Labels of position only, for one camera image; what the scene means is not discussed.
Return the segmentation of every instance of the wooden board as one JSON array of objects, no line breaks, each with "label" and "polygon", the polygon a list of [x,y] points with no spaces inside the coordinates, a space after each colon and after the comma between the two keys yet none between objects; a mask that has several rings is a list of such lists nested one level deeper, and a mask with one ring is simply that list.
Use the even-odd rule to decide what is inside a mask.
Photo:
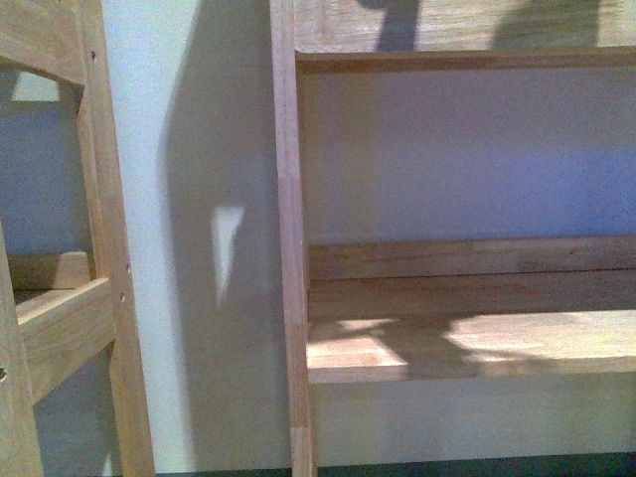
[{"label": "wooden board", "polygon": [[14,291],[65,290],[90,282],[88,255],[83,251],[9,256]]},{"label": "wooden board", "polygon": [[44,475],[0,225],[0,477]]},{"label": "wooden board", "polygon": [[636,269],[636,236],[310,247],[312,279]]},{"label": "wooden board", "polygon": [[538,51],[296,54],[305,75],[418,71],[615,68],[636,65],[636,48],[559,48]]},{"label": "wooden board", "polygon": [[110,283],[102,278],[77,290],[53,292],[18,307],[33,404],[44,398],[114,340]]},{"label": "wooden board", "polygon": [[75,0],[0,2],[0,58],[54,80],[83,84]]},{"label": "wooden board", "polygon": [[631,0],[296,0],[301,53],[636,45]]},{"label": "wooden board", "polygon": [[633,372],[634,290],[633,271],[316,281],[309,379]]},{"label": "wooden board", "polygon": [[278,210],[294,477],[316,475],[307,377],[308,277],[305,260],[293,2],[270,0]]},{"label": "wooden board", "polygon": [[110,280],[115,342],[110,383],[121,465],[125,476],[154,477],[150,422],[135,313],[135,297],[112,112],[101,5],[78,2],[78,30],[85,88],[78,128],[84,164],[97,277]]}]

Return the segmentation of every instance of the wooden shelving unit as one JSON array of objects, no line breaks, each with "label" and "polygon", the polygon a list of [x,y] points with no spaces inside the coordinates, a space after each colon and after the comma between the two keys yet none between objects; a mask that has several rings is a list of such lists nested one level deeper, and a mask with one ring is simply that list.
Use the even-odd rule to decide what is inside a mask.
[{"label": "wooden shelving unit", "polygon": [[0,226],[0,476],[43,475],[33,405],[104,349],[124,475],[154,476],[100,2],[2,2],[0,68],[79,91],[92,235],[91,255],[8,257]]},{"label": "wooden shelving unit", "polygon": [[270,0],[294,477],[310,385],[636,371],[636,238],[314,245],[298,76],[636,65],[631,1]]}]

